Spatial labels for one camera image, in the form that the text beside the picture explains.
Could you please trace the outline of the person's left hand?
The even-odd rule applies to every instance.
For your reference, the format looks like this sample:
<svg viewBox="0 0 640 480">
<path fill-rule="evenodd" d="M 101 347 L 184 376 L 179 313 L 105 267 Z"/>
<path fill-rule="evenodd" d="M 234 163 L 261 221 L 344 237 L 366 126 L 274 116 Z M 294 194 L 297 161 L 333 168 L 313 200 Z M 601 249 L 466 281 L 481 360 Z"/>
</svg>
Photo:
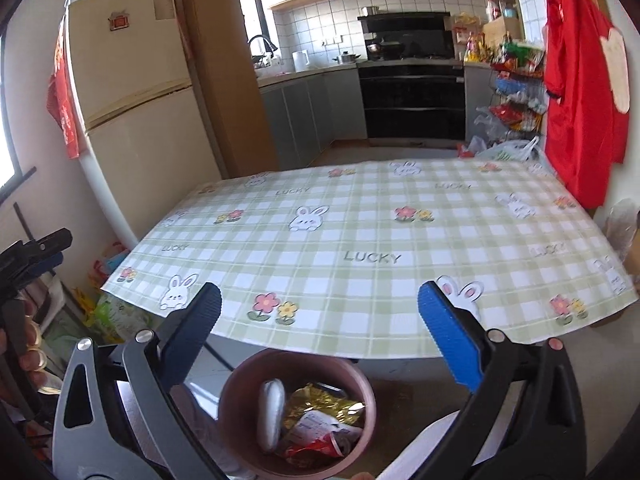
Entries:
<svg viewBox="0 0 640 480">
<path fill-rule="evenodd" d="M 41 330 L 29 315 L 25 316 L 26 350 L 20 355 L 21 369 L 26 373 L 32 386 L 42 394 L 59 394 L 62 380 L 46 371 L 48 359 L 41 349 Z"/>
</svg>

